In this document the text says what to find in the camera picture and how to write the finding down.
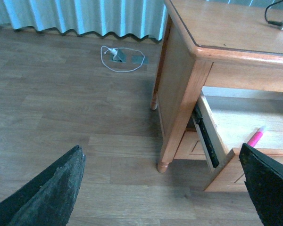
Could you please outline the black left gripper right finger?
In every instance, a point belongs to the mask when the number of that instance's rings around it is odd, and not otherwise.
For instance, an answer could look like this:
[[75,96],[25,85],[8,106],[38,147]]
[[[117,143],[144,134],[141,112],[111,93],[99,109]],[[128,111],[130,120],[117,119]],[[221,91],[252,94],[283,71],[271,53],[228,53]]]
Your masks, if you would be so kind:
[[239,159],[245,186],[265,226],[283,226],[283,164],[242,144]]

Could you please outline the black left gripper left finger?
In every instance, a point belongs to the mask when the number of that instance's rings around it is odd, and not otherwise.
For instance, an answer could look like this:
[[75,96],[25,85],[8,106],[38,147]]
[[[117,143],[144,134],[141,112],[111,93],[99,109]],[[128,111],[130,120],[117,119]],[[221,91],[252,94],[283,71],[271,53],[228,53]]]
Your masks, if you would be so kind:
[[81,187],[86,156],[76,145],[0,202],[0,226],[65,226]]

